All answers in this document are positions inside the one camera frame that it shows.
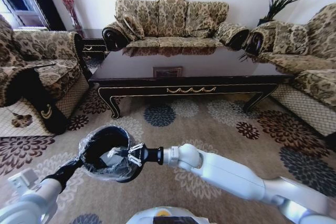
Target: dark wooden coffee table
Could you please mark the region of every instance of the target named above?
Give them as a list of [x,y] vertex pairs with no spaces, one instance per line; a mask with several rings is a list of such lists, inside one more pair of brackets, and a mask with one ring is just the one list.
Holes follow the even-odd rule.
[[110,52],[89,81],[99,83],[114,119],[120,109],[113,97],[255,93],[244,105],[247,112],[293,76],[270,63],[242,61],[243,53],[224,47],[124,48]]

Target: floral patterned rug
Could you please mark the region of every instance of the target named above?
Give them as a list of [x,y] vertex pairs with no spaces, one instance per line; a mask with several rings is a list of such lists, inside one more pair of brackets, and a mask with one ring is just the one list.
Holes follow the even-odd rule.
[[[113,120],[95,87],[66,133],[0,138],[0,207],[17,199],[9,176],[31,167],[42,179],[76,156],[89,132],[115,124],[149,148],[191,143],[247,165],[260,177],[297,180],[329,196],[336,209],[336,154],[272,100],[243,113],[248,99],[244,94],[119,98],[123,117]],[[157,206],[183,207],[216,223],[289,223],[273,206],[236,198],[184,170],[151,163],[126,184],[96,180],[79,169],[57,202],[50,223],[126,223],[136,212]]]

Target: floral patterned sofa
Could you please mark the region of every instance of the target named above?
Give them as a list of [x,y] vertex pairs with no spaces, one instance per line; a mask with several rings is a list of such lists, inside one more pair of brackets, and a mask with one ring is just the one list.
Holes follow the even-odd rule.
[[258,26],[245,50],[296,75],[272,96],[336,144],[336,3],[305,25],[275,21]]
[[228,4],[186,0],[117,0],[103,30],[108,50],[127,47],[241,48],[249,30],[225,22]]
[[77,33],[13,31],[0,16],[1,137],[65,131],[89,87],[81,47]]

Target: black cabinet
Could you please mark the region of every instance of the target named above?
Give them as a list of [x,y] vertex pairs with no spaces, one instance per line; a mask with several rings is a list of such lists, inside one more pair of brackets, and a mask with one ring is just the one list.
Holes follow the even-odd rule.
[[75,31],[82,36],[84,42],[83,53],[85,56],[88,56],[87,58],[104,59],[109,53],[103,40],[101,29],[82,29],[71,31]]

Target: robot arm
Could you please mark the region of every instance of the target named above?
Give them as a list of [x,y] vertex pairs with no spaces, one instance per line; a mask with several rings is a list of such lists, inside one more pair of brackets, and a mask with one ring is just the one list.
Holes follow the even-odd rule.
[[163,163],[188,170],[237,197],[275,205],[294,223],[336,223],[328,217],[324,194],[283,177],[262,179],[245,165],[191,144],[165,149]]
[[[336,224],[336,220],[329,217],[325,195],[286,178],[262,179],[245,165],[203,152],[191,144],[148,149],[141,143],[130,148],[126,155],[130,162],[141,169],[145,162],[178,166],[240,198],[275,205],[296,224]],[[21,197],[19,202],[0,210],[0,223],[46,224],[57,210],[58,194],[82,165],[80,158],[74,158],[37,185],[37,176],[32,170],[9,178]]]

